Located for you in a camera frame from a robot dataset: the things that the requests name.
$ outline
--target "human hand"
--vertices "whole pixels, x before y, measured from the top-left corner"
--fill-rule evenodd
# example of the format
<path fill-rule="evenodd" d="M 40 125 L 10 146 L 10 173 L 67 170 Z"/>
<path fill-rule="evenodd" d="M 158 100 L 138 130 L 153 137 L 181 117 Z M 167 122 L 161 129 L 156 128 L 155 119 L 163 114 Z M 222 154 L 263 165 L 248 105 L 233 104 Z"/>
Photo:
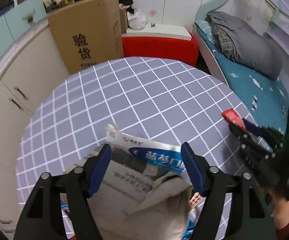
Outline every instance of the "human hand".
<path fill-rule="evenodd" d="M 278 196 L 274 190 L 269 190 L 269 194 L 275 204 L 273 209 L 273 222 L 276 229 L 282 229 L 289 224 L 289 201 Z"/>

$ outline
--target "pillow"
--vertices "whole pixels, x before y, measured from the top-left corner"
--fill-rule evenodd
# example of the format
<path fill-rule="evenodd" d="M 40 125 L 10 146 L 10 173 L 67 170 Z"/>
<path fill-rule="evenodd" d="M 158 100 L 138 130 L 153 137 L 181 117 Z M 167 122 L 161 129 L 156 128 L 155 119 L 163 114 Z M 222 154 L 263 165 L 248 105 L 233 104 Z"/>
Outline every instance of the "pillow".
<path fill-rule="evenodd" d="M 213 30 L 219 40 L 222 54 L 231 60 L 234 53 L 234 47 L 231 38 L 229 38 L 227 33 L 225 33 L 217 25 L 214 25 Z"/>
<path fill-rule="evenodd" d="M 207 21 L 197 21 L 199 28 L 207 35 L 207 39 L 214 45 L 218 45 L 218 39 L 213 33 L 210 22 Z"/>
<path fill-rule="evenodd" d="M 240 18 L 225 12 L 210 12 L 208 19 L 214 32 L 220 28 L 231 39 L 232 61 L 250 67 L 272 80 L 277 79 L 283 62 L 278 44 L 260 36 Z"/>

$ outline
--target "gray blanket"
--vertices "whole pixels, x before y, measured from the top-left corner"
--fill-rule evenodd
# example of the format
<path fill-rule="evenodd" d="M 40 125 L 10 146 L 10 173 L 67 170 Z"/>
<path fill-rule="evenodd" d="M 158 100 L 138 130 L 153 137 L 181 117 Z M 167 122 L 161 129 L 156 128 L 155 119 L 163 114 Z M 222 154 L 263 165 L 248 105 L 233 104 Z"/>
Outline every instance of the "gray blanket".
<path fill-rule="evenodd" d="M 260 36 L 238 17 L 225 12 L 210 12 L 212 27 L 224 30 L 233 44 L 231 60 L 250 67 L 272 80 L 277 79 L 282 68 L 278 45 Z"/>

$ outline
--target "red packet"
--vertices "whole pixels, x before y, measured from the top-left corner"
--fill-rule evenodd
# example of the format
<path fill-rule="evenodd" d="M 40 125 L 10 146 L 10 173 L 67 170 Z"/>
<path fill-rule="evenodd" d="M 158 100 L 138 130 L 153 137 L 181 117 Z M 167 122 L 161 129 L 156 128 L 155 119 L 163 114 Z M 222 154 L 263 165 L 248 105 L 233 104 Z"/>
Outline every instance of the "red packet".
<path fill-rule="evenodd" d="M 225 110 L 224 112 L 221 113 L 222 116 L 226 119 L 227 122 L 232 122 L 235 125 L 239 126 L 241 129 L 244 131 L 247 130 L 242 118 L 238 115 L 236 111 L 233 109 L 228 109 Z"/>
<path fill-rule="evenodd" d="M 191 208 L 194 208 L 202 199 L 203 197 L 199 194 L 199 192 L 196 192 L 194 196 L 191 198 L 191 200 L 189 201 Z"/>

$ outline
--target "plaid pillow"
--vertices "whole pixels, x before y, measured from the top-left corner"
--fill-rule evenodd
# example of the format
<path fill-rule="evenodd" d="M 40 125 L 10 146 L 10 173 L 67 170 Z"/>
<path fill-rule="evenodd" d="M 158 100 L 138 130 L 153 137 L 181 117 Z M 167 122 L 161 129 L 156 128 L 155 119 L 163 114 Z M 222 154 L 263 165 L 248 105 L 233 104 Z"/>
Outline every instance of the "plaid pillow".
<path fill-rule="evenodd" d="M 217 25 L 213 25 L 212 29 L 215 35 L 218 37 L 222 54 L 224 54 L 228 59 L 231 60 L 234 53 L 231 38 L 229 38 L 227 33 L 225 33 L 225 31 Z"/>

